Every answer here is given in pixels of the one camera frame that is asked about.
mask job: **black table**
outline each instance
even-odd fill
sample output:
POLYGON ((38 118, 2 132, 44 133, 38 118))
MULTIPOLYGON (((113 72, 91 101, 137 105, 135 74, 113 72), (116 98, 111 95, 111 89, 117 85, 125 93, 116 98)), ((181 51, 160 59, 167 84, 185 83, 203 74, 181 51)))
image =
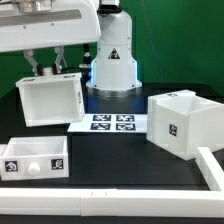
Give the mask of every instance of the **black table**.
MULTIPOLYGON (((197 84, 145 84, 141 95, 103 98, 84 94, 86 113, 146 114, 147 97, 182 89, 223 102, 207 86, 197 84)), ((117 188, 209 190, 194 160, 183 161, 146 140, 146 134, 67 133, 69 125, 27 128, 18 90, 0 100, 0 144, 11 137, 67 135, 71 176, 49 180, 0 181, 1 187, 117 188)), ((224 152, 215 156, 223 167, 224 152)), ((224 219, 0 216, 1 223, 223 223, 224 219)))

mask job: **white cardboard box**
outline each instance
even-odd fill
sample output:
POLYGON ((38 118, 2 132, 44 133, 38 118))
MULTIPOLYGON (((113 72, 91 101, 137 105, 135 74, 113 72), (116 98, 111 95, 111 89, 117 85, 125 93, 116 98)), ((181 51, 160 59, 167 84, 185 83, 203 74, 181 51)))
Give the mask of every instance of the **white cardboard box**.
POLYGON ((147 139, 185 160, 197 147, 222 149, 224 105, 188 90, 149 97, 147 139))
POLYGON ((84 104, 81 74, 23 78, 19 88, 26 125, 53 125, 81 121, 84 104))
POLYGON ((11 138, 0 172, 2 180, 68 177, 67 137, 11 138))

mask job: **warning label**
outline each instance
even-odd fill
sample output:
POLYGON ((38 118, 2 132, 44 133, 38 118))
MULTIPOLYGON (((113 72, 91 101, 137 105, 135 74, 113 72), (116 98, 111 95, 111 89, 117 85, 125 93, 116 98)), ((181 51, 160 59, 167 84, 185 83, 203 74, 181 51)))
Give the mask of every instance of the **warning label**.
POLYGON ((113 49, 108 59, 120 59, 119 54, 117 53, 116 48, 113 49))

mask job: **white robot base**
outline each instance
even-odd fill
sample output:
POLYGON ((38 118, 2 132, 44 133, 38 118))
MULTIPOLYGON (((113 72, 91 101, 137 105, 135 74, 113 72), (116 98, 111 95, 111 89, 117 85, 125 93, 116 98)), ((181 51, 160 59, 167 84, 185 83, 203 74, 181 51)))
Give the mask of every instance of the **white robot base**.
POLYGON ((88 92, 123 97, 141 92, 137 62, 132 57, 132 19, 124 11, 99 16, 102 35, 92 62, 88 92))

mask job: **green wall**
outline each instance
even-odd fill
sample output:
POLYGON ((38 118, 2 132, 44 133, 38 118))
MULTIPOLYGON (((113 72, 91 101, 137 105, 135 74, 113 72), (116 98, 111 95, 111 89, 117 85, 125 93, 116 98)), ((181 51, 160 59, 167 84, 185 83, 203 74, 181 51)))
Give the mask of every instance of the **green wall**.
MULTIPOLYGON (((133 56, 138 61, 139 79, 145 83, 200 83, 224 95, 224 1, 145 0, 160 73, 147 31, 141 0, 121 0, 133 18, 133 56)), ((91 45, 95 55, 95 45, 91 45)), ((81 63, 82 47, 66 47, 68 65, 81 63)), ((52 49, 38 50, 38 62, 49 66, 52 49)), ((31 67, 22 52, 0 54, 0 97, 31 67)))

